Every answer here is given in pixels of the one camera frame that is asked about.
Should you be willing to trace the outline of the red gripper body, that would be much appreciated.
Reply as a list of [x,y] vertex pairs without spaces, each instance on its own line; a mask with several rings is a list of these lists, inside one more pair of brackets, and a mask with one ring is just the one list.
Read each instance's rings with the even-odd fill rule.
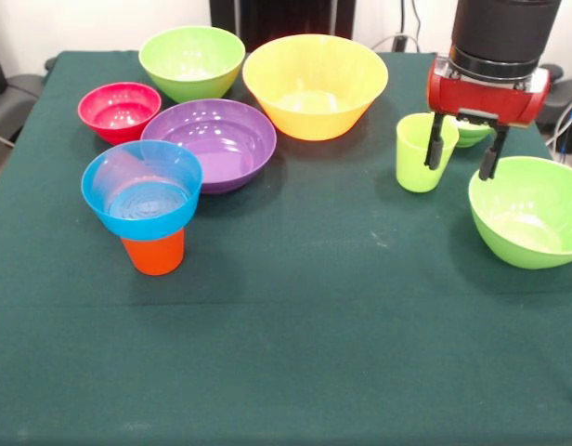
[[446,115],[483,116],[500,125],[533,123],[550,90],[550,73],[537,68],[521,81],[491,83],[471,78],[437,56],[427,78],[427,103],[431,111]]

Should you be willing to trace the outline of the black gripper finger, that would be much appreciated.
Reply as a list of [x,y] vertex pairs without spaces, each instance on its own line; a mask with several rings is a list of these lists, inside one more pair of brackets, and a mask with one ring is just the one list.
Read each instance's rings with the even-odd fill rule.
[[478,171],[478,177],[480,180],[488,180],[494,178],[508,133],[508,126],[502,125],[496,128],[496,136],[491,146],[488,147],[485,151],[482,163]]
[[442,138],[442,126],[444,123],[444,114],[435,112],[431,125],[428,146],[424,164],[430,170],[436,170],[440,165],[442,157],[444,139]]

